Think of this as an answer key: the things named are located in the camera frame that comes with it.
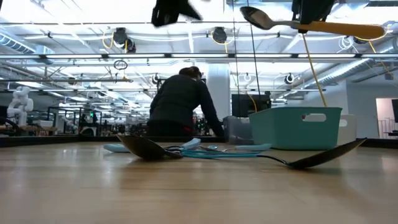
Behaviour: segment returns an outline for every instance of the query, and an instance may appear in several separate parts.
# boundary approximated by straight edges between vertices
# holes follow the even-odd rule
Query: teal plastic bin
[[[341,108],[285,107],[250,114],[255,144],[275,149],[327,150],[337,145]],[[324,121],[305,121],[310,114],[324,114]]]

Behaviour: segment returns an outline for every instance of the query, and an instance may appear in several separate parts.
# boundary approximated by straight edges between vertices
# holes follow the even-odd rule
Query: wooden table
[[[0,149],[0,223],[397,223],[398,151],[308,171],[268,159],[142,162],[84,142]],[[296,160],[314,152],[268,152]]]

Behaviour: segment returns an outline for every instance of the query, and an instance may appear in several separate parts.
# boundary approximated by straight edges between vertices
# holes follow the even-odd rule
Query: large black spoon
[[[162,146],[146,138],[137,137],[137,136],[118,136],[118,138],[131,153],[148,161],[159,160],[164,158],[165,156],[169,156],[171,158],[176,158],[176,159],[182,158],[182,156],[179,153],[167,151],[164,148],[162,148]],[[363,142],[365,142],[365,140],[366,139],[359,139],[344,144],[342,146],[338,146],[334,149],[330,149],[310,157],[299,159],[295,162],[288,162],[274,156],[256,155],[256,157],[273,159],[293,169],[305,169],[320,164],[324,164],[333,159],[336,159],[337,157],[340,157],[343,154],[346,154],[347,152],[350,152],[351,150],[357,148]]]

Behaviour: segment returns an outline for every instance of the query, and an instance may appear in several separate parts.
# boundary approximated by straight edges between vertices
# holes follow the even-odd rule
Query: black monitor
[[[269,95],[261,95],[261,101],[259,95],[251,95],[251,97],[247,94],[232,94],[232,116],[247,118],[249,114],[256,112],[256,107],[257,112],[271,108]]]

